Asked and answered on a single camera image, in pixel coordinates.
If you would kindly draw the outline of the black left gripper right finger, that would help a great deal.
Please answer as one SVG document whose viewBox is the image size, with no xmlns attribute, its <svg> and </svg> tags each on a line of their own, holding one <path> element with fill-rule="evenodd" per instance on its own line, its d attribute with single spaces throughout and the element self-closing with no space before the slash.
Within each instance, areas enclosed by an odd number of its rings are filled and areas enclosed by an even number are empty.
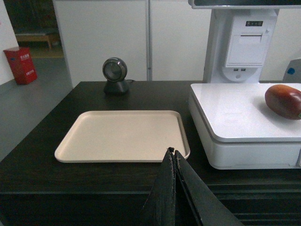
<svg viewBox="0 0 301 226">
<path fill-rule="evenodd" d="M 173 155 L 176 190 L 184 225 L 241 226 L 234 216 L 211 192 L 181 153 Z"/>
</svg>

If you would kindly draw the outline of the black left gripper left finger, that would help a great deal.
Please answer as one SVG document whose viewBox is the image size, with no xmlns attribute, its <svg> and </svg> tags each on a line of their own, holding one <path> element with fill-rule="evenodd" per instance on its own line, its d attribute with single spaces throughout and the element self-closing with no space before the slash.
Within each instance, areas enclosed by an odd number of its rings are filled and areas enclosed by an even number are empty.
<svg viewBox="0 0 301 226">
<path fill-rule="evenodd" d="M 175 225 L 175 185 L 174 148 L 169 147 L 143 206 L 141 226 Z"/>
</svg>

